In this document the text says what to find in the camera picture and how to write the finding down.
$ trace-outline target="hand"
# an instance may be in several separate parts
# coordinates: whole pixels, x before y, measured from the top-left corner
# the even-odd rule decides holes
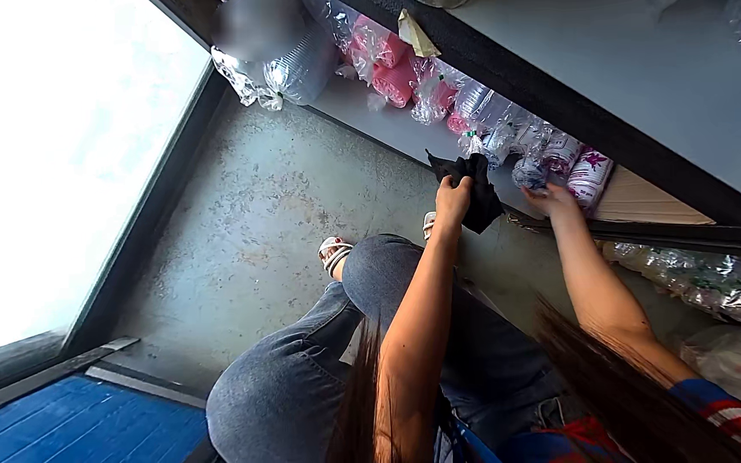
[[[462,219],[471,204],[473,179],[463,177],[454,188],[454,178],[450,175],[442,179],[437,192],[437,220],[433,224],[431,239],[436,236],[457,240],[462,234]]]
[[[561,186],[548,183],[548,189],[533,193],[528,187],[523,186],[522,192],[528,202],[537,209],[550,216],[551,220],[561,215],[570,215],[573,213],[582,216],[582,211],[576,203],[576,199],[571,192]]]

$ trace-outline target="long dark hair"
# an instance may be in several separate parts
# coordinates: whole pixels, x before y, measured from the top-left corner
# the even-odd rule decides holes
[[[741,444],[666,391],[656,379],[657,368],[613,340],[598,340],[546,301],[540,302],[539,342],[569,392],[634,461],[741,462]],[[359,353],[328,446],[328,463],[375,460],[379,347],[378,327],[373,331],[363,325]],[[587,451],[575,450],[592,459]],[[392,455],[390,460],[400,459]]]

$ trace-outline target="black cloth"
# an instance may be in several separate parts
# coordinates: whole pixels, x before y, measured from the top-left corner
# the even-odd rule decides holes
[[[473,178],[471,205],[462,220],[462,225],[467,226],[471,232],[481,235],[491,222],[505,213],[497,192],[493,190],[493,184],[488,181],[488,159],[484,155],[473,153],[469,159],[460,157],[454,162],[427,152],[427,159],[439,183],[448,175],[454,177],[454,187],[466,175]]]

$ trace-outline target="red striped sleeve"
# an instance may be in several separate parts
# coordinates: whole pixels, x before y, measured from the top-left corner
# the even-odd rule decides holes
[[[741,401],[704,380],[679,383],[672,392],[728,436],[741,442]]]

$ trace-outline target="concrete floor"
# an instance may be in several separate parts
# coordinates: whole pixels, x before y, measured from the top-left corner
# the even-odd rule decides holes
[[[142,342],[109,359],[205,392],[240,353],[313,306],[329,281],[316,256],[325,237],[420,242],[437,190],[427,169],[293,105],[270,113],[232,101],[210,130],[115,332]],[[537,293],[572,313],[551,237],[501,219],[465,233],[459,262],[523,330]],[[619,272],[664,339],[712,323]]]

